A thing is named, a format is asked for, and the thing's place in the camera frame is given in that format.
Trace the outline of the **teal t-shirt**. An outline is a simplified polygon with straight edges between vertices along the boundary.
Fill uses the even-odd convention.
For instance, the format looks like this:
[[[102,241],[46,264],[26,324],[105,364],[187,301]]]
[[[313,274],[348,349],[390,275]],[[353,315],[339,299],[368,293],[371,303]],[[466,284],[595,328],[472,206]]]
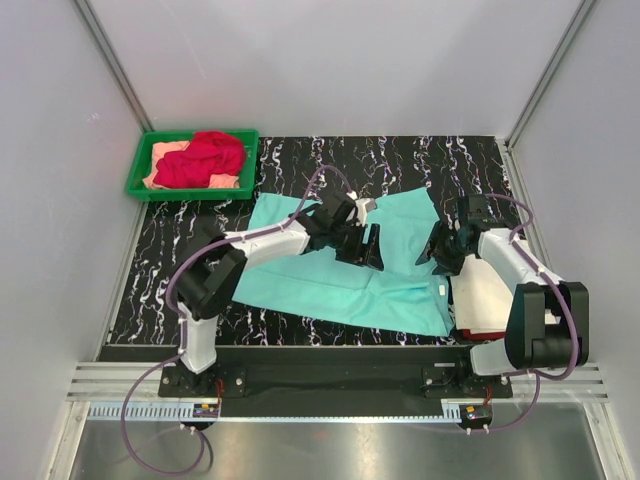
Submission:
[[[368,219],[380,227],[383,270],[338,262],[325,248],[245,271],[234,301],[345,325],[447,335],[447,280],[433,274],[433,262],[416,262],[438,219],[427,190],[379,197]]]

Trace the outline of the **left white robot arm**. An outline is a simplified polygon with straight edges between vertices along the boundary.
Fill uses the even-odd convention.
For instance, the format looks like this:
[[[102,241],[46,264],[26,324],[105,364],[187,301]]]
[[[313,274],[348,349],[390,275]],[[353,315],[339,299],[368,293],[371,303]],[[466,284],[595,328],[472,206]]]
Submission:
[[[184,388],[203,396],[220,385],[214,366],[219,316],[232,302],[244,272],[325,248],[334,250],[338,262],[382,271],[380,233],[379,224],[369,225],[356,215],[334,220],[316,213],[249,231],[205,233],[167,288],[167,303],[178,315],[176,368]]]

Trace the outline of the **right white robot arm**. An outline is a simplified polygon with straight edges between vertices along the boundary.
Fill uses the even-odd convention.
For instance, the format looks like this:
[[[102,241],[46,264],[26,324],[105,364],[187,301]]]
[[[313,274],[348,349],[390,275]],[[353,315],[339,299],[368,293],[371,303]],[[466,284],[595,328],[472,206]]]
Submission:
[[[436,262],[435,275],[456,276],[474,256],[485,261],[512,294],[504,336],[467,348],[450,384],[479,397],[513,375],[537,373],[560,381],[589,358],[590,301],[581,282],[568,282],[536,259],[508,228],[435,223],[416,263]]]

